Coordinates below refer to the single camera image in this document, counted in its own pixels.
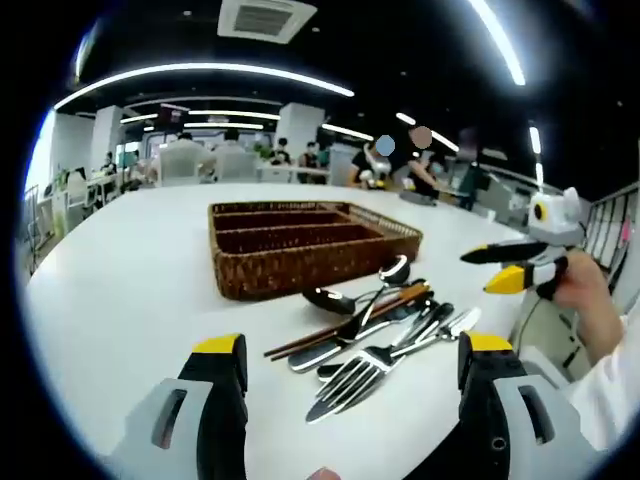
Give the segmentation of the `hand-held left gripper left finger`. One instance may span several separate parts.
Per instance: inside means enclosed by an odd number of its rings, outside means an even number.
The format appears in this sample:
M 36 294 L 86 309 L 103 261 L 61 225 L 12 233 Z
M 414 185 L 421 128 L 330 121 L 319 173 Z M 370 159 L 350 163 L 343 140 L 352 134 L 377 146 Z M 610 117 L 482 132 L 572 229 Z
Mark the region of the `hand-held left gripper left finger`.
M 107 457 L 115 479 L 245 479 L 246 338 L 196 344 L 180 373 L 129 413 Z

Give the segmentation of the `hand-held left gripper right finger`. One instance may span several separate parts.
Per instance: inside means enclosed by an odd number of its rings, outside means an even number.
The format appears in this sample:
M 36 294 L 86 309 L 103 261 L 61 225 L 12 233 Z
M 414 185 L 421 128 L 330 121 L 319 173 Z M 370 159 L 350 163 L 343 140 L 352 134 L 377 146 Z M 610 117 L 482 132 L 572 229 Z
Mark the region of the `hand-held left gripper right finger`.
M 458 339 L 458 422 L 414 470 L 417 479 L 585 479 L 600 462 L 578 412 L 505 339 Z

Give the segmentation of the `person's right hand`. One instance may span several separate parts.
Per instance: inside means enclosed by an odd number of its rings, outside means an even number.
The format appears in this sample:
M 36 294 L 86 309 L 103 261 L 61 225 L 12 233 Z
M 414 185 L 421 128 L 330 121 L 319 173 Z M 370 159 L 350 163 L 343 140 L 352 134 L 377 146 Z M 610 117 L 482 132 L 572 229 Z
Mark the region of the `person's right hand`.
M 585 323 L 618 320 L 606 278 L 592 257 L 572 250 L 566 259 L 568 266 L 558 283 L 554 301 L 575 310 Z

